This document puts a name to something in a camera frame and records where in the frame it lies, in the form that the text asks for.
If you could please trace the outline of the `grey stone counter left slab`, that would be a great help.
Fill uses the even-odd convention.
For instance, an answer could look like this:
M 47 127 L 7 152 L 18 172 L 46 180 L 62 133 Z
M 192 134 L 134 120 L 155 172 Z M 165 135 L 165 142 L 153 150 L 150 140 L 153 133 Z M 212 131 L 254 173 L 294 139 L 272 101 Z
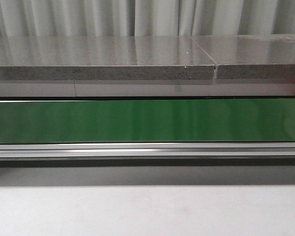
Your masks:
M 187 36 L 0 37 L 0 80 L 211 80 Z

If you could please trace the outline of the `grey stone counter slab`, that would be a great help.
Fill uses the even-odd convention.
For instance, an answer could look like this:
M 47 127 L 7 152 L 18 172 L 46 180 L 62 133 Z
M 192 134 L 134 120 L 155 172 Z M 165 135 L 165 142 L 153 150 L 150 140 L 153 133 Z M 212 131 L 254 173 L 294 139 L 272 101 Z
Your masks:
M 0 80 L 211 80 L 187 36 L 0 37 Z
M 295 80 L 295 34 L 193 36 L 218 80 Z

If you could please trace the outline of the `grey stone counter right slab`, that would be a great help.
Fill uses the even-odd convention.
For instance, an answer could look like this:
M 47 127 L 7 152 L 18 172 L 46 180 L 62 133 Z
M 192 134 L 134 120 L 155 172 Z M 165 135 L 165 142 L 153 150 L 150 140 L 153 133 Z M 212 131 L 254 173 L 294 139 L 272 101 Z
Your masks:
M 295 80 L 295 34 L 193 36 L 218 80 Z

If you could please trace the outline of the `green conveyor belt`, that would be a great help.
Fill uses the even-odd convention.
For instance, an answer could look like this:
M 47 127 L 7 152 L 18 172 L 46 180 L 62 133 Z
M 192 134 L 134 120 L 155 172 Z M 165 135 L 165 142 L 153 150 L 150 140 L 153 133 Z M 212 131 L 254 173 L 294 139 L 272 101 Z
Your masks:
M 0 143 L 295 141 L 295 99 L 0 102 Z

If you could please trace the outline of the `white pleated curtain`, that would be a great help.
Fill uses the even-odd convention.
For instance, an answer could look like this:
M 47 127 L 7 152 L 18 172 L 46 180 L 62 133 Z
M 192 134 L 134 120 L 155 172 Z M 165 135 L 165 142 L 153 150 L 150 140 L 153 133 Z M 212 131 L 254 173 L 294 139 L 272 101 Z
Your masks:
M 295 0 L 0 0 L 0 36 L 295 33 Z

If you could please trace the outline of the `aluminium conveyor frame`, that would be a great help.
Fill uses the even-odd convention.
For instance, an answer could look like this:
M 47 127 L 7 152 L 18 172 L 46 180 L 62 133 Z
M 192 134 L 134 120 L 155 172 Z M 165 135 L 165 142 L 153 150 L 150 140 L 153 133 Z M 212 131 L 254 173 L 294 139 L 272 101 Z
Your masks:
M 295 157 L 295 142 L 2 144 L 0 159 Z

